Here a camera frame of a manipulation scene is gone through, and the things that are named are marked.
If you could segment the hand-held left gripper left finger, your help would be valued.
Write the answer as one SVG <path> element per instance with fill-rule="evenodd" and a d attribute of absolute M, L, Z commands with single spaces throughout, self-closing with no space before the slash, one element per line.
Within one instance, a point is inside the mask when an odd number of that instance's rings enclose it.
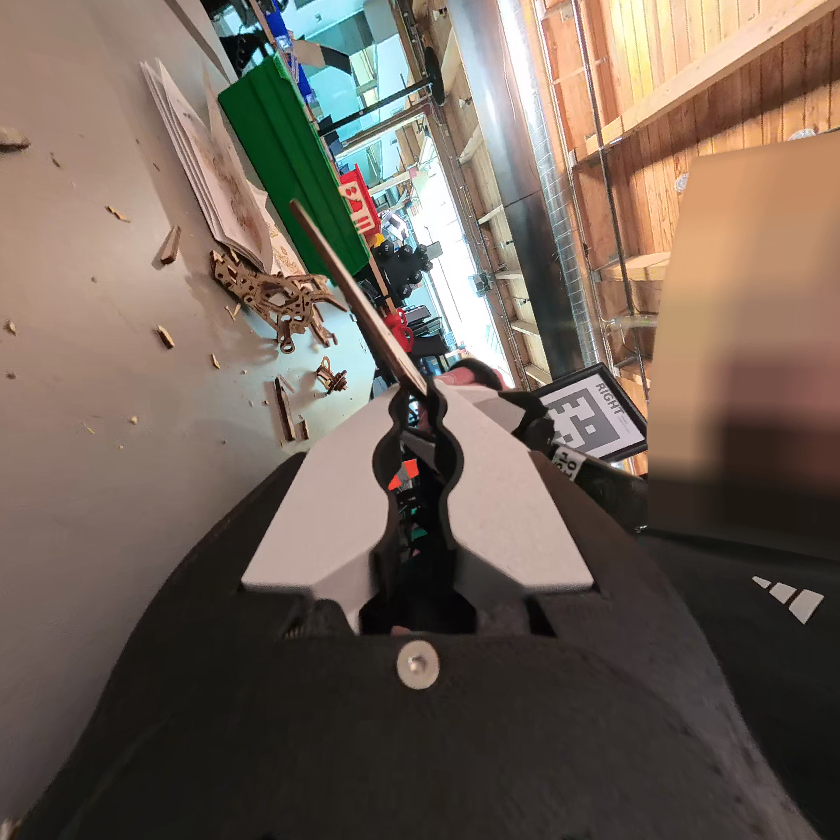
<path fill-rule="evenodd" d="M 247 592 L 336 602 L 360 632 L 385 588 L 374 554 L 395 523 L 405 399 L 391 386 L 309 449 L 242 576 Z"/>

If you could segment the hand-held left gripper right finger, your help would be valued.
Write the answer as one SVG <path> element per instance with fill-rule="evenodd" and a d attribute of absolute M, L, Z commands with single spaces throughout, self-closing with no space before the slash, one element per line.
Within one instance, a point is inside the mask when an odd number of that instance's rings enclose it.
<path fill-rule="evenodd" d="M 532 451 L 468 402 L 437 396 L 439 445 L 455 450 L 444 519 L 455 543 L 455 588 L 479 611 L 535 595 L 588 592 L 594 579 L 532 461 Z"/>

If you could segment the punched wooden parts sheet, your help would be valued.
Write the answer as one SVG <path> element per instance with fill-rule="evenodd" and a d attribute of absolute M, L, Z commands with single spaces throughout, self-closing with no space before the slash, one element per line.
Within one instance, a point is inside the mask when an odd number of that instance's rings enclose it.
<path fill-rule="evenodd" d="M 330 276 L 341 289 L 347 304 L 355 314 L 362 332 L 380 359 L 393 374 L 403 390 L 419 401 L 427 399 L 427 383 L 410 357 L 394 338 L 392 331 L 370 304 L 360 286 L 351 276 L 320 229 L 297 199 L 290 201 L 290 212 L 309 237 Z"/>

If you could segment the person's right hand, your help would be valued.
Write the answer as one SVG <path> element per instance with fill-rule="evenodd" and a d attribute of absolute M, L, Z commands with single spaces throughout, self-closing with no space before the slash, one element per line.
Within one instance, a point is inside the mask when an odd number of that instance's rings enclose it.
<path fill-rule="evenodd" d="M 435 386 L 449 387 L 479 386 L 493 392 L 508 389 L 501 373 L 485 362 L 475 358 L 465 358 L 455 363 L 447 372 L 435 377 Z"/>

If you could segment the black framed marker sign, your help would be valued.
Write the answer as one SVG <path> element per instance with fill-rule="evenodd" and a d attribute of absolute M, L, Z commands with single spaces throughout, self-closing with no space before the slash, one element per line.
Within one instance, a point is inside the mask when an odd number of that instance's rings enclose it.
<path fill-rule="evenodd" d="M 597 363 L 533 392 L 553 424 L 553 440 L 617 463 L 647 451 L 647 422 L 612 371 Z"/>

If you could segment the long wooden wedge piece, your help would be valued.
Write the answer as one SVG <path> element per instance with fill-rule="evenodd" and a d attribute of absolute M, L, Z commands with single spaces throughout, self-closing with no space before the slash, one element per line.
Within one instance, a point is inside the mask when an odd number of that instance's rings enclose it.
<path fill-rule="evenodd" d="M 285 441 L 293 443 L 298 439 L 297 429 L 291 412 L 287 390 L 279 376 L 275 378 L 274 386 L 283 438 Z"/>

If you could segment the black dumbbell rack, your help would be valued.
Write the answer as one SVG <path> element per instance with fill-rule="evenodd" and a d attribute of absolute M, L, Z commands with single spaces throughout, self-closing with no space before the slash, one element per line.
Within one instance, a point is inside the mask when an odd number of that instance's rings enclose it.
<path fill-rule="evenodd" d="M 374 262 L 383 278 L 389 297 L 400 308 L 430 275 L 433 260 L 443 254 L 438 242 L 431 245 L 397 245 L 384 239 L 372 251 Z"/>

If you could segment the flat wooden car body panel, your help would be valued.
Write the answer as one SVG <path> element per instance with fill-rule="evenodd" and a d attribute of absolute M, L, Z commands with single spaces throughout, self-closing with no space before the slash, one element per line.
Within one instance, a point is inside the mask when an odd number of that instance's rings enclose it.
<path fill-rule="evenodd" d="M 252 269 L 232 253 L 216 250 L 211 251 L 209 259 L 216 281 L 275 330 L 280 352 L 293 353 L 295 337 L 307 331 L 326 348 L 338 344 L 318 306 L 329 304 L 342 312 L 348 309 L 332 294 L 326 276 L 270 276 Z"/>

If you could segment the red plastic crate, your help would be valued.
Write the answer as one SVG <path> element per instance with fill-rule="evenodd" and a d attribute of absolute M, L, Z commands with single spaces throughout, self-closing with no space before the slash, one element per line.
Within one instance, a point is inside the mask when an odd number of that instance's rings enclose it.
<path fill-rule="evenodd" d="M 368 238 L 382 231 L 382 220 L 358 165 L 340 175 L 339 194 L 347 203 L 351 221 L 360 236 Z"/>

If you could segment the green plastic bin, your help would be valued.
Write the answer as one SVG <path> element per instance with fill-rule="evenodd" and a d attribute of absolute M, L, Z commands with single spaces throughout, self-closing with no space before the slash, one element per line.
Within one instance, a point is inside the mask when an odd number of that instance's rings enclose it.
<path fill-rule="evenodd" d="M 352 276 L 368 269 L 370 251 L 351 219 L 285 60 L 275 55 L 262 61 L 217 99 L 304 266 L 329 275 L 291 212 L 292 201 L 303 207 Z"/>

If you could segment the open instruction booklet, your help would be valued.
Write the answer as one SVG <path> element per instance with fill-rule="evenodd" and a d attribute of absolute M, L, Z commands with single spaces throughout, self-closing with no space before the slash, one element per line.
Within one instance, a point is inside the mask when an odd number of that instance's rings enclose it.
<path fill-rule="evenodd" d="M 268 213 L 267 192 L 246 176 L 207 73 L 203 73 L 208 118 L 205 122 L 183 97 L 161 61 L 156 66 L 143 61 L 140 68 L 216 241 L 270 276 L 307 274 Z"/>

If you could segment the silver ventilation duct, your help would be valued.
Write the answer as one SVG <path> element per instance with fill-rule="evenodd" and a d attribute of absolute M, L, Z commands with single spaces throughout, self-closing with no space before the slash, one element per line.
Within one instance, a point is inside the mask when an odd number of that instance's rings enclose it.
<path fill-rule="evenodd" d="M 503 212 L 554 379 L 600 360 L 552 146 L 526 13 L 519 2 L 448 2 Z"/>

